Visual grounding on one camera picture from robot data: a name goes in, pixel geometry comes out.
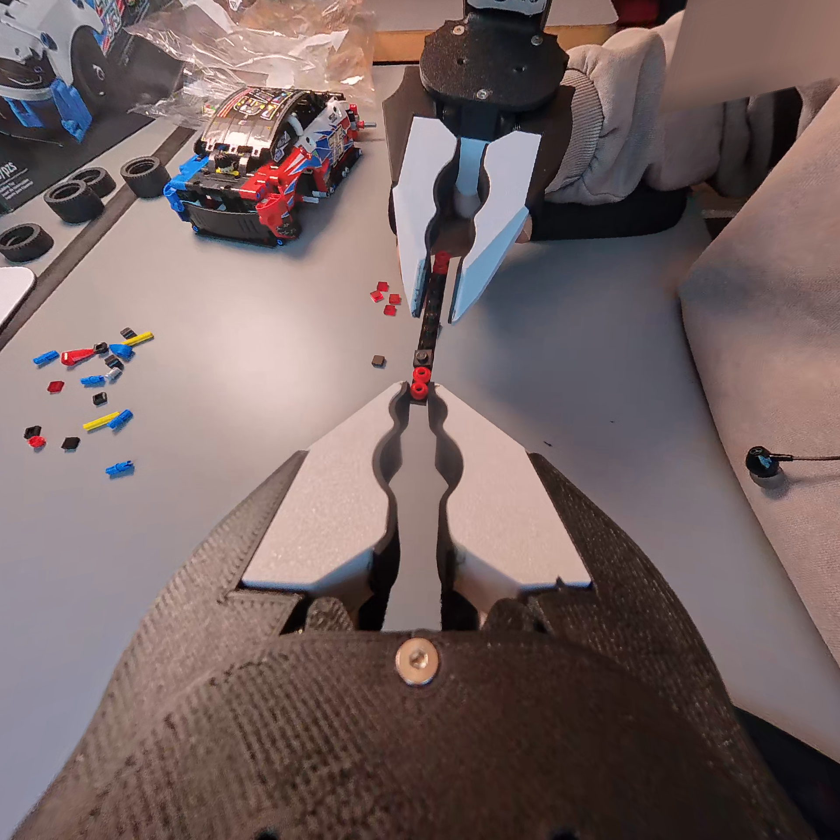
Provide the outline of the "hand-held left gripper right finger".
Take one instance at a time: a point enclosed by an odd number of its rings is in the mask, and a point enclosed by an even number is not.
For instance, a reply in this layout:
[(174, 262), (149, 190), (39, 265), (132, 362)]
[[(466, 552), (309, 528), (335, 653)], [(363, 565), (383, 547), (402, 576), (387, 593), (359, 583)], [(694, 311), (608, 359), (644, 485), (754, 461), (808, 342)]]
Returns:
[(477, 629), (502, 599), (592, 578), (533, 459), (516, 440), (440, 384), (429, 392), (439, 503), (437, 571), (443, 629)]

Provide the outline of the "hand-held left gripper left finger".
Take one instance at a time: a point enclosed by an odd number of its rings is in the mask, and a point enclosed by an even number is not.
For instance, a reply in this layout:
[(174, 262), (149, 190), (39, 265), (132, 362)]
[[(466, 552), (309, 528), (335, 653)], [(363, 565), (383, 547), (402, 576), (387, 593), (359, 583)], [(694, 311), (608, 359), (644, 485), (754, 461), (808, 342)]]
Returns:
[(382, 623), (400, 565), (391, 481), (403, 464), (397, 382), (314, 443), (242, 576), (242, 592), (337, 598)]

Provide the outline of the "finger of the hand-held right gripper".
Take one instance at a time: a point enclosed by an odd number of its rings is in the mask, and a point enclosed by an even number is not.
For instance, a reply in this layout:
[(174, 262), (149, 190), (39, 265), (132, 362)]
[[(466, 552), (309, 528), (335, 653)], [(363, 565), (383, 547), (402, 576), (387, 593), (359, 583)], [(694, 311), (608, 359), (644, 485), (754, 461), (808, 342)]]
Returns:
[(474, 242), (461, 260), (450, 322), (457, 322), (478, 300), (522, 231), (540, 143), (536, 133), (509, 133), (486, 146), (482, 164), (488, 194), (473, 219)]
[(393, 203), (402, 281), (415, 318), (424, 304), (431, 231), (440, 212), (439, 187), (456, 150), (457, 139), (443, 122), (413, 119)]

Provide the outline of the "long black lego plate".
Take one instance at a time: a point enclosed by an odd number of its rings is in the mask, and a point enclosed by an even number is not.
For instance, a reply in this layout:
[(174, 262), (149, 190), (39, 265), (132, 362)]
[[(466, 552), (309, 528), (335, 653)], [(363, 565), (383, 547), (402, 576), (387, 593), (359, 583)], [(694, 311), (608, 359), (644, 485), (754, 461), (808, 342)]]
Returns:
[[(445, 286), (447, 279), (447, 276), (435, 276), (432, 274), (433, 263), (434, 255), (431, 269), (427, 273), (427, 280), (423, 299), (421, 331), (419, 334), (418, 344), (413, 357), (413, 369), (417, 366), (422, 365), (428, 367), (431, 370), (431, 372), (433, 372), (434, 352), (439, 334), (440, 319), (444, 305)], [(431, 379), (427, 384), (428, 392)], [(409, 394), (412, 383), (413, 373), (409, 386)]]

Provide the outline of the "person's right forearm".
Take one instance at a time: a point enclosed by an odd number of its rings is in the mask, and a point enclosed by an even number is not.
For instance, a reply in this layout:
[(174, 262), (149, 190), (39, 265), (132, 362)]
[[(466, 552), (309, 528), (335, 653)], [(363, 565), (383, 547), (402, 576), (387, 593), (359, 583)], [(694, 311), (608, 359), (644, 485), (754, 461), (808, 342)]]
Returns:
[(563, 83), (572, 86), (572, 134), (549, 203), (617, 203), (641, 183), (688, 186), (685, 162), (666, 160), (659, 106), (683, 12), (652, 29), (628, 28), (603, 45), (572, 48)]

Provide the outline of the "red black lego car model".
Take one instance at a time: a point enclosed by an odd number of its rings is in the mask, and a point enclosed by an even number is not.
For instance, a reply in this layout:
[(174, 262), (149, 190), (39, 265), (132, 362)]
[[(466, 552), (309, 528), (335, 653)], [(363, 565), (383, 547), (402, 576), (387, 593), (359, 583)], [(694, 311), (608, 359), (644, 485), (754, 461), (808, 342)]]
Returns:
[(332, 195), (361, 156), (363, 121), (338, 91), (242, 87), (214, 111), (163, 195), (197, 235), (284, 245), (298, 208)]

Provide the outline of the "black rubber lego tire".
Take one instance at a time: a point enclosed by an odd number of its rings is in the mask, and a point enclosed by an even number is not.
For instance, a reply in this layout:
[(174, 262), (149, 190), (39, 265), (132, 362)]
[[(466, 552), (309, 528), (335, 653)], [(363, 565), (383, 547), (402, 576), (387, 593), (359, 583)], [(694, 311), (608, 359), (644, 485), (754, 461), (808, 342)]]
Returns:
[(110, 173), (98, 165), (79, 170), (68, 181), (85, 183), (99, 198), (109, 196), (117, 188), (116, 182)]
[(38, 224), (18, 224), (5, 229), (0, 237), (1, 256), (14, 264), (24, 264), (47, 254), (54, 239)]
[(47, 207), (67, 224), (85, 224), (99, 217), (104, 204), (89, 184), (74, 179), (56, 184), (44, 193)]
[(143, 199), (162, 196), (167, 183), (171, 180), (161, 160), (152, 155), (126, 161), (122, 165), (120, 174), (132, 193)]

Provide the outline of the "black lego set box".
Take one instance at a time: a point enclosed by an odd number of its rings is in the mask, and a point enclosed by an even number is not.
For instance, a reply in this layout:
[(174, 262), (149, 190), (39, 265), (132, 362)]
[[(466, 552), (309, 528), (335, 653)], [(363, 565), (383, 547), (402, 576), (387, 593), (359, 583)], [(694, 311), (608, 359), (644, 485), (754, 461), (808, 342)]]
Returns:
[(142, 130), (180, 64), (133, 33), (161, 1), (1, 2), (2, 213)]

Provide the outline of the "clear plastic bag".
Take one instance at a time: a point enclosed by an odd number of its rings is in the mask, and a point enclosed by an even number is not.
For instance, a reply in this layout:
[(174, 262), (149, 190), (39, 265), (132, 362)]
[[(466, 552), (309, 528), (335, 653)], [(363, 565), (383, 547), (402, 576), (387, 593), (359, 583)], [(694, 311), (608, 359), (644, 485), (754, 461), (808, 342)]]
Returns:
[(167, 2), (129, 31), (158, 65), (163, 56), (176, 63), (174, 80), (132, 107), (145, 117), (196, 130), (246, 86), (337, 91), (363, 119), (375, 115), (375, 20), (366, 2)]

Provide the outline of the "person's beige hoodie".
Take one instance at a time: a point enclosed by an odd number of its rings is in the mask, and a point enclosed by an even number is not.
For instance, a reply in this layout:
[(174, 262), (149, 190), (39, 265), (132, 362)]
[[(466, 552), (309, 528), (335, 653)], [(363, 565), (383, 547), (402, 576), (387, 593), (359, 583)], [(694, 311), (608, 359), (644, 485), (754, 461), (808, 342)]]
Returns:
[(796, 136), (774, 167), (770, 94), (666, 114), (653, 183), (752, 188), (681, 285), (682, 319), (744, 495), (838, 660), (838, 463), (765, 481), (744, 465), (758, 444), (838, 454), (838, 79), (797, 92)]

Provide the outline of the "black table divider strip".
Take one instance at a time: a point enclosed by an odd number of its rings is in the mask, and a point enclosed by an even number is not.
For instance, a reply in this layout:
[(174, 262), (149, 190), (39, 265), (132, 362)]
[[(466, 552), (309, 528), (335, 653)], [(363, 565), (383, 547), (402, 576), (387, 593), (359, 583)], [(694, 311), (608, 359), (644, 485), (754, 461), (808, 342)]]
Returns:
[(130, 159), (145, 155), (158, 157), (166, 166), (172, 165), (173, 160), (179, 158), (183, 147), (192, 146), (195, 133), (193, 129), (172, 122), (155, 120), (98, 158), (83, 164), (82, 169), (97, 165), (106, 169), (117, 186), (114, 192), (103, 199), (103, 213), (87, 225), (71, 225), (59, 220), (46, 206), (42, 194), (37, 194), (18, 209), (1, 216), (2, 230), (18, 224), (39, 224), (54, 239), (54, 246), (46, 255), (26, 265), (35, 273), (35, 286), (3, 325), (2, 347), (23, 328), (52, 292), (136, 201), (136, 196), (124, 184), (120, 173), (122, 165)]

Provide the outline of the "black chair seat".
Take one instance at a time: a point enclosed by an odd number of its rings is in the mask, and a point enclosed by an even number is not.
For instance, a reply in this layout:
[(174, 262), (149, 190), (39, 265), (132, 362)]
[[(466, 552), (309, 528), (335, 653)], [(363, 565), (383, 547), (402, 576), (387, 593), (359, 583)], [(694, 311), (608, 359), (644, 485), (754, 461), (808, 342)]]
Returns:
[(749, 712), (736, 715), (774, 778), (821, 839), (839, 838), (839, 764)]

